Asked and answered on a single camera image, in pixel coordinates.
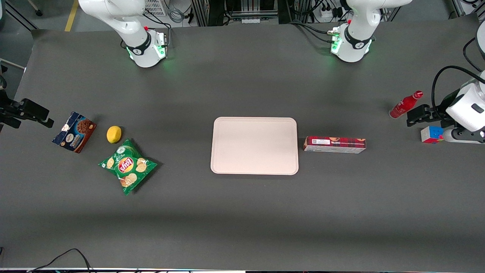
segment metal frame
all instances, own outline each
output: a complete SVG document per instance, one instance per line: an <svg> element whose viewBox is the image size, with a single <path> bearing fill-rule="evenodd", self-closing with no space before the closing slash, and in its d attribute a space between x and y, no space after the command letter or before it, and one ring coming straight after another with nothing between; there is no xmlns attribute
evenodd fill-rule
<svg viewBox="0 0 485 273"><path fill-rule="evenodd" d="M23 16L11 3L9 0L5 1L5 10L8 15L13 19L17 20L22 26L24 26L29 31L34 29L39 29L36 25L30 22L25 16Z"/></svg>
<svg viewBox="0 0 485 273"><path fill-rule="evenodd" d="M209 25L209 0L190 0L194 11L194 17L197 20L199 27L207 27Z"/></svg>
<svg viewBox="0 0 485 273"><path fill-rule="evenodd" d="M453 4L453 9L454 9L457 17L461 17L461 16L466 15L465 11L463 10L463 7L461 5L460 0L452 0L452 4Z"/></svg>

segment cookie image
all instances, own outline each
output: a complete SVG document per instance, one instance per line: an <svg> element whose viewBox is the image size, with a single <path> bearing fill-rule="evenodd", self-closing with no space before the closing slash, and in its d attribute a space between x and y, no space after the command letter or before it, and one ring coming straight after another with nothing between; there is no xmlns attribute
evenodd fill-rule
<svg viewBox="0 0 485 273"><path fill-rule="evenodd" d="M78 122L78 126L76 127L76 130L78 130L78 132L81 134L86 134L90 130L89 126L91 126L91 121L88 119L83 119Z"/></svg>
<svg viewBox="0 0 485 273"><path fill-rule="evenodd" d="M135 169L137 172L144 172L146 170L146 165L144 163L138 165Z"/></svg>
<svg viewBox="0 0 485 273"><path fill-rule="evenodd" d="M108 167L108 169L111 169L111 167L113 167L113 164L114 164L114 159L110 158L110 159L108 159L108 162L106 163L106 167Z"/></svg>

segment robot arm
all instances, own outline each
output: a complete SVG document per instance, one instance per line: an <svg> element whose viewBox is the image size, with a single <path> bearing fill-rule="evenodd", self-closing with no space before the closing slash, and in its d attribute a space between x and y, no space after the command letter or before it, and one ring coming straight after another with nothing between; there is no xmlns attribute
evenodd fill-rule
<svg viewBox="0 0 485 273"><path fill-rule="evenodd" d="M347 0L347 4L354 11L352 23L345 23L333 29L331 33L339 33L339 35L332 38L335 45L332 46L331 52L345 62L360 61L369 51L372 34L381 21L378 9L395 8L409 4L411 1Z"/></svg>
<svg viewBox="0 0 485 273"><path fill-rule="evenodd" d="M140 67L152 67L166 56L165 34L144 28L145 0L79 0L82 10L112 27L126 43L130 58Z"/></svg>

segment lemon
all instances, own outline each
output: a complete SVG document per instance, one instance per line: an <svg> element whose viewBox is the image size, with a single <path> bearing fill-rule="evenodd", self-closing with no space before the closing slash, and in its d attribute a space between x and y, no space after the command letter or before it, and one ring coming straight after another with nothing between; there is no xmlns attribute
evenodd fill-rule
<svg viewBox="0 0 485 273"><path fill-rule="evenodd" d="M121 128L118 126L111 126L106 132L106 138L110 143L117 143L121 138Z"/></svg>

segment power strip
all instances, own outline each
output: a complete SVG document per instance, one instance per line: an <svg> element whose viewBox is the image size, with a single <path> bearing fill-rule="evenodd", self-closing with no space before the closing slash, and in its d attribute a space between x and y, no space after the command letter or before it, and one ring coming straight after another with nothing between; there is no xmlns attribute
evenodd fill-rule
<svg viewBox="0 0 485 273"><path fill-rule="evenodd" d="M332 13L332 10L320 10L320 17L322 19L329 19L329 18L333 18L333 13Z"/></svg>

